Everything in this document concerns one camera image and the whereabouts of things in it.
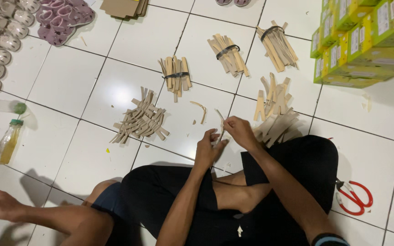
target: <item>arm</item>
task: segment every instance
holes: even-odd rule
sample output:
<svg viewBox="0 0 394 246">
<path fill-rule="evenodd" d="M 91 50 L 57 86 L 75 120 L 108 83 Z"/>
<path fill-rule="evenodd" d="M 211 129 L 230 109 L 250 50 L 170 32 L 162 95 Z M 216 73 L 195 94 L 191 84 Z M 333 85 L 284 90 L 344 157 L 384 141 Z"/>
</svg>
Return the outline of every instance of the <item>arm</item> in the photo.
<svg viewBox="0 0 394 246">
<path fill-rule="evenodd" d="M 27 222 L 69 234 L 62 246 L 103 246 L 113 228 L 112 218 L 85 206 L 36 208 L 21 204 L 0 190 L 0 219 Z"/>
<path fill-rule="evenodd" d="M 194 167 L 162 224 L 156 246 L 185 245 L 193 220 L 201 181 L 206 171 L 214 163 L 214 160 L 220 156 L 227 144 L 227 141 L 221 141 L 215 148 L 212 148 L 211 142 L 220 136 L 219 134 L 211 135 L 215 131 L 215 129 L 206 131 L 203 139 L 197 144 Z"/>
<path fill-rule="evenodd" d="M 305 231 L 309 243 L 321 233 L 336 234 L 314 197 L 258 143 L 248 121 L 229 117 L 224 129 L 255 158 L 284 208 Z"/>
</svg>

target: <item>bundle of strips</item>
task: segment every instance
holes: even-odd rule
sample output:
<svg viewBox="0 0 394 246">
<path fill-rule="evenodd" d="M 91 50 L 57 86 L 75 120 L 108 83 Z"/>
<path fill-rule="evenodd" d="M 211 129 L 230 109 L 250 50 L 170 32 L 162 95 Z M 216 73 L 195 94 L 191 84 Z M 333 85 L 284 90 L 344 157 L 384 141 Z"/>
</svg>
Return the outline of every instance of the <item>bundle of strips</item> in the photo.
<svg viewBox="0 0 394 246">
<path fill-rule="evenodd" d="M 156 108 L 151 103 L 153 99 L 152 90 L 148 91 L 147 97 L 144 97 L 144 88 L 141 87 L 141 94 L 141 101 L 134 98 L 132 100 L 132 103 L 136 104 L 136 108 L 128 109 L 124 113 L 124 120 L 113 124 L 113 127 L 118 128 L 119 131 L 109 143 L 125 144 L 129 135 L 140 138 L 150 137 L 153 133 L 156 133 L 162 140 L 165 139 L 162 133 L 169 135 L 169 132 L 161 127 L 166 110 Z"/>
<path fill-rule="evenodd" d="M 285 28 L 288 23 L 286 22 L 284 26 L 280 27 L 273 20 L 271 24 L 273 26 L 267 30 L 256 26 L 256 33 L 267 51 L 265 56 L 270 57 L 278 73 L 284 71 L 285 66 L 288 65 L 298 68 L 296 53 L 285 37 Z"/>
<path fill-rule="evenodd" d="M 177 103 L 177 98 L 182 97 L 182 88 L 187 91 L 193 86 L 189 78 L 187 59 L 182 57 L 182 60 L 179 60 L 173 56 L 158 60 L 158 62 L 162 67 L 168 91 L 174 93 L 174 102 Z"/>
<path fill-rule="evenodd" d="M 212 37 L 214 40 L 208 39 L 207 42 L 214 51 L 217 60 L 222 63 L 225 72 L 230 72 L 233 77 L 241 73 L 249 77 L 249 70 L 238 53 L 238 45 L 235 45 L 227 36 L 222 37 L 220 34 L 215 34 Z"/>
<path fill-rule="evenodd" d="M 275 75 L 270 73 L 270 85 L 262 77 L 261 82 L 265 87 L 258 92 L 257 109 L 255 119 L 261 114 L 264 122 L 254 129 L 255 137 L 259 142 L 264 142 L 270 148 L 275 142 L 285 142 L 296 137 L 302 137 L 302 133 L 297 129 L 295 123 L 299 114 L 288 108 L 287 103 L 291 99 L 290 94 L 286 94 L 290 78 L 285 78 L 282 84 L 276 85 Z"/>
</svg>

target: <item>green bottle cap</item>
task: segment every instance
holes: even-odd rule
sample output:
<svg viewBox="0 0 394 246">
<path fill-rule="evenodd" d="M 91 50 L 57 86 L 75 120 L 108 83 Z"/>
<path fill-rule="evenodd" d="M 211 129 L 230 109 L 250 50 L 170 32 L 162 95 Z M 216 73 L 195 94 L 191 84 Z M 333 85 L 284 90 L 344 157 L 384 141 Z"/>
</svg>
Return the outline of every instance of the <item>green bottle cap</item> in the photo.
<svg viewBox="0 0 394 246">
<path fill-rule="evenodd" d="M 27 110 L 27 105 L 25 103 L 18 103 L 14 107 L 15 114 L 23 114 Z"/>
<path fill-rule="evenodd" d="M 24 125 L 24 121 L 23 120 L 12 119 L 10 121 L 10 126 L 23 126 L 23 125 Z"/>
</svg>

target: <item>hand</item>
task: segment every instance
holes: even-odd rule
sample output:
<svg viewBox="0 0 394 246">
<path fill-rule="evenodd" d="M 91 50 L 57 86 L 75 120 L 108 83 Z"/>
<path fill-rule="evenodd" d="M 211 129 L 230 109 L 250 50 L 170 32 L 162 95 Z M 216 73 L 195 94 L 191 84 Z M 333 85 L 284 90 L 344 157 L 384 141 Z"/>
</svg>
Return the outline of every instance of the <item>hand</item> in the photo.
<svg viewBox="0 0 394 246">
<path fill-rule="evenodd" d="M 219 142 L 215 147 L 212 147 L 211 142 L 216 141 L 220 134 L 213 134 L 217 129 L 211 129 L 205 132 L 203 139 L 197 143 L 197 153 L 194 162 L 194 167 L 202 172 L 206 172 L 212 164 L 218 160 L 226 147 L 228 140 Z"/>
<path fill-rule="evenodd" d="M 247 120 L 231 116 L 224 121 L 224 129 L 233 137 L 241 147 L 251 152 L 261 148 Z"/>
<path fill-rule="evenodd" d="M 0 219 L 18 222 L 28 206 L 21 204 L 7 192 L 0 190 Z"/>
</svg>

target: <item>plastic bottle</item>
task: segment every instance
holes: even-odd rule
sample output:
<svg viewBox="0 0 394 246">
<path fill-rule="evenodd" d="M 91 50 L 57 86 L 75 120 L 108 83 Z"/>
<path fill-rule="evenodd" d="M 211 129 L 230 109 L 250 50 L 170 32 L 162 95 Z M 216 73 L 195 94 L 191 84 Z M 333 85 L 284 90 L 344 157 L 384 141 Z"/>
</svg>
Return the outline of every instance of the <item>plastic bottle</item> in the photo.
<svg viewBox="0 0 394 246">
<path fill-rule="evenodd" d="M 0 100 L 0 112 L 23 114 L 27 110 L 25 103 Z"/>
<path fill-rule="evenodd" d="M 11 120 L 10 126 L 0 142 L 0 164 L 8 164 L 18 142 L 23 120 Z"/>
</svg>

